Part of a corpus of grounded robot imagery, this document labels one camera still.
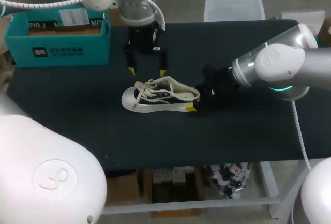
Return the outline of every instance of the shoe sole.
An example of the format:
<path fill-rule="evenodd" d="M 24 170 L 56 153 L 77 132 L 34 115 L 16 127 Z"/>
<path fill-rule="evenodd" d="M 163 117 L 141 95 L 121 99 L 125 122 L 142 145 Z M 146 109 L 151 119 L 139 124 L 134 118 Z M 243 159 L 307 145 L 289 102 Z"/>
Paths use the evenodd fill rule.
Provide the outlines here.
<path fill-rule="evenodd" d="M 127 110 L 137 113 L 153 113 L 158 111 L 175 111 L 175 112 L 192 112 L 196 111 L 192 103 L 175 103 L 175 104 L 160 104 L 160 105 L 145 105 L 137 104 L 134 106 L 136 99 L 134 98 L 134 88 L 128 88 L 122 95 L 122 105 Z"/>

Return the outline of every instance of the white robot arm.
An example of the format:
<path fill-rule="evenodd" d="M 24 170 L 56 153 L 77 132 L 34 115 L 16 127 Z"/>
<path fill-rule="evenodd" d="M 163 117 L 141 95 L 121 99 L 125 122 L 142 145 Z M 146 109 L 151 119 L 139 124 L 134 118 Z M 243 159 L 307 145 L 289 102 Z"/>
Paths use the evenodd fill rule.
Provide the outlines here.
<path fill-rule="evenodd" d="M 303 49 L 272 44 L 256 57 L 255 71 L 266 82 L 331 89 L 331 48 Z"/>
<path fill-rule="evenodd" d="M 309 87 L 331 89 L 331 48 L 316 48 L 312 33 L 300 24 L 236 59 L 231 67 L 233 78 L 241 86 L 265 81 L 282 99 L 291 101 L 303 97 Z M 331 184 L 325 183 L 331 180 L 330 168 L 331 158 L 309 172 L 288 224 L 331 223 Z"/>
<path fill-rule="evenodd" d="M 0 223 L 95 224 L 106 177 L 84 147 L 27 115 L 0 92 Z"/>

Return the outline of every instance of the white cable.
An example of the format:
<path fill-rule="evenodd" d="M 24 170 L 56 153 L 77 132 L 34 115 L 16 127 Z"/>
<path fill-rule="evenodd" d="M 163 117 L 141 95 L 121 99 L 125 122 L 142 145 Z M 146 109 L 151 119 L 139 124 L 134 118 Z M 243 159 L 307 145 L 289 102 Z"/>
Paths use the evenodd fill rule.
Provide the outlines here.
<path fill-rule="evenodd" d="M 292 103 L 294 121 L 295 121 L 296 130 L 298 132 L 298 137 L 299 137 L 299 141 L 300 141 L 302 154 L 304 156 L 304 160 L 306 162 L 306 165 L 307 165 L 308 169 L 311 170 L 310 162 L 309 162 L 309 159 L 308 159 L 308 156 L 307 156 L 307 153 L 306 153 L 306 149 L 305 149 L 304 139 L 303 139 L 302 133 L 301 133 L 298 113 L 296 112 L 295 101 L 291 101 L 291 103 Z"/>
<path fill-rule="evenodd" d="M 64 7 L 72 4 L 81 3 L 86 0 L 67 0 L 62 2 L 54 2 L 54 3 L 39 3 L 39 4 L 31 4 L 31 3 L 17 3 L 17 2 L 10 2 L 0 0 L 1 6 L 11 7 L 11 8 L 21 8 L 21 9 L 46 9 L 46 8 L 58 8 Z M 166 21 L 164 19 L 164 15 L 161 9 L 152 1 L 152 0 L 145 0 L 159 13 L 161 17 L 161 28 L 166 30 Z"/>

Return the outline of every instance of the logo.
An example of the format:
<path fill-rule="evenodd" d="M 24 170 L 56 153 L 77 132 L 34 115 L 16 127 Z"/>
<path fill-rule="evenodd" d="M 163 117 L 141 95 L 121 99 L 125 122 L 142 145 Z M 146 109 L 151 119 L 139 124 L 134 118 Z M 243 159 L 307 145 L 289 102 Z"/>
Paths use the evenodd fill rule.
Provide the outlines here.
<path fill-rule="evenodd" d="M 40 196 L 58 200 L 75 191 L 78 177 L 71 164 L 54 159 L 45 161 L 36 168 L 32 183 Z"/>
<path fill-rule="evenodd" d="M 69 173 L 66 169 L 60 169 L 55 176 L 49 176 L 51 181 L 49 184 L 39 184 L 44 189 L 57 189 L 60 183 L 65 182 L 69 178 Z"/>
<path fill-rule="evenodd" d="M 32 47 L 32 52 L 35 57 L 48 57 L 45 47 Z"/>

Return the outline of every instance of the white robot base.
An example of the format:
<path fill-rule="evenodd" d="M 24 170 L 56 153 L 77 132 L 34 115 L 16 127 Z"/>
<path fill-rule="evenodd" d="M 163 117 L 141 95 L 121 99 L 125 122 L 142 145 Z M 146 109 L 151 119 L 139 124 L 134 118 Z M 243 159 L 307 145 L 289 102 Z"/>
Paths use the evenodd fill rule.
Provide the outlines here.
<path fill-rule="evenodd" d="M 19 115 L 0 116 L 0 223 L 94 224 L 106 201 L 98 160 Z"/>

